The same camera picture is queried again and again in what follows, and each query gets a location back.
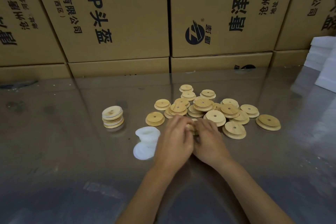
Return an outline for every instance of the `stainless steel table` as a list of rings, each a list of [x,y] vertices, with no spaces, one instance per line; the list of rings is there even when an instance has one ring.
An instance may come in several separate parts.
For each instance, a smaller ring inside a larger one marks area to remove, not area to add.
[[[0,223],[113,223],[152,160],[133,156],[135,130],[157,99],[179,87],[216,92],[277,117],[227,147],[296,223],[336,223],[336,94],[314,86],[309,68],[47,80],[0,90]],[[103,127],[102,110],[124,109],[125,123]],[[166,122],[158,127],[161,131]],[[226,182],[195,157],[175,176],[158,223],[248,223]]]

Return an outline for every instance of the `right hand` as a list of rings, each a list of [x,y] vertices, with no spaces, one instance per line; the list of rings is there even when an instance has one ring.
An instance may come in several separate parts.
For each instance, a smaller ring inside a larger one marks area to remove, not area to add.
[[[221,165],[234,161],[213,121],[201,118],[194,124],[200,140],[200,142],[194,143],[193,153],[197,158],[216,170]]]

